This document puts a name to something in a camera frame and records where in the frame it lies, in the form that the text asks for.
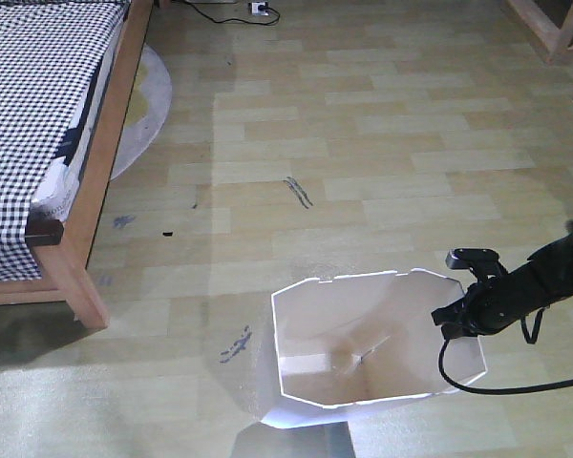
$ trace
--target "bed leg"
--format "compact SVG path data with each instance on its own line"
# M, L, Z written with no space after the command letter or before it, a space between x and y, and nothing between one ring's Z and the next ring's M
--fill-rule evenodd
M83 325L90 329L107 327L108 308L76 256L67 232L58 245L36 246L32 251Z

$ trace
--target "power cord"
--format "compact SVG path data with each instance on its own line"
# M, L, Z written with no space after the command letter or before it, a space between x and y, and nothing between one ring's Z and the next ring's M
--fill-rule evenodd
M573 379L562 380L560 382L554 382L551 384L542 385L530 385L530 386L518 386L515 388L476 388L474 386L466 386L460 384L459 382L453 380L445 371L443 366L443 358L446 353L446 348L448 348L448 343L450 339L446 339L439 351L439 373L444 378L446 382L452 385L454 388L458 388L462 391L474 394L492 394L492 395L505 395L505 394L524 394L524 393L538 393L540 391L549 391L552 389L568 388L573 386Z
M193 8L197 13L199 13L201 16L205 17L206 19L208 19L209 21L214 22L215 24L247 24L249 26L275 26L276 24L278 24L278 21L280 21L280 13L277 12L275 9L271 8L271 7L267 7L265 5L260 5L259 6L259 11L267 11L270 12L272 14L274 14L274 17L271 21L267 21L267 22L255 22L255 21L247 21L246 19L241 19L239 17L230 17L228 19L215 19L214 17L206 14L205 12L203 12L202 10L200 10L197 5L195 3L189 2L187 0L173 0L176 3L183 3L185 5L188 5L189 7Z

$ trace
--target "checkered bedsheet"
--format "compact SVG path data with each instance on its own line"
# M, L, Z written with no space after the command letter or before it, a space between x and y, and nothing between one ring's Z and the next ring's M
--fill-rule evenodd
M0 281L40 278L24 240L30 202L125 7L0 1Z

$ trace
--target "round rug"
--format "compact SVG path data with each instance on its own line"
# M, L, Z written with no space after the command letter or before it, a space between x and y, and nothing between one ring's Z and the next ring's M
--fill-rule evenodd
M155 139L172 100L172 81L161 58L144 45L111 179L123 173Z

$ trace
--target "open cardboard box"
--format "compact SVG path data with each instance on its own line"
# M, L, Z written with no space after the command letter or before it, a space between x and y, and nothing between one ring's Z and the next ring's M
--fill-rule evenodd
M462 296L458 281L423 269L307 279L274 293L257 362L261 422L342 422L454 391L437 370L443 337L431 312ZM464 384L481 377L478 338L453 341L445 364Z

